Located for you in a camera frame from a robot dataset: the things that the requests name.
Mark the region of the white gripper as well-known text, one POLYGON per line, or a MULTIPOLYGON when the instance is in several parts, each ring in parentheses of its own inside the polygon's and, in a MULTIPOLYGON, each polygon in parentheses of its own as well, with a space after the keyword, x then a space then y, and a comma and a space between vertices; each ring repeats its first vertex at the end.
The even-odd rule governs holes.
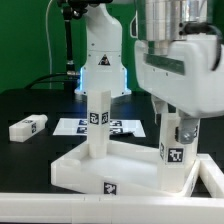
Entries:
POLYGON ((168 48, 166 59, 184 64, 184 74, 146 62, 148 46, 135 42, 135 66, 139 86, 152 94, 155 124, 160 125, 168 113, 168 104, 181 110, 176 140, 181 144, 194 141, 199 118, 224 115, 224 45, 219 66, 211 68, 216 56, 216 37, 188 35, 168 48))

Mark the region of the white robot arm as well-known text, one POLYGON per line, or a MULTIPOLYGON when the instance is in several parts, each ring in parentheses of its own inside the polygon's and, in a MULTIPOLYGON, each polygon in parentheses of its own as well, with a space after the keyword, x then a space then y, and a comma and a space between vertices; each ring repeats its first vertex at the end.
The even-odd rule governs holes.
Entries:
POLYGON ((87 0, 87 60, 81 91, 125 91, 120 23, 108 3, 135 5, 135 68, 139 86, 180 111, 177 139, 193 141, 196 122, 224 115, 224 44, 207 21, 207 0, 87 0))

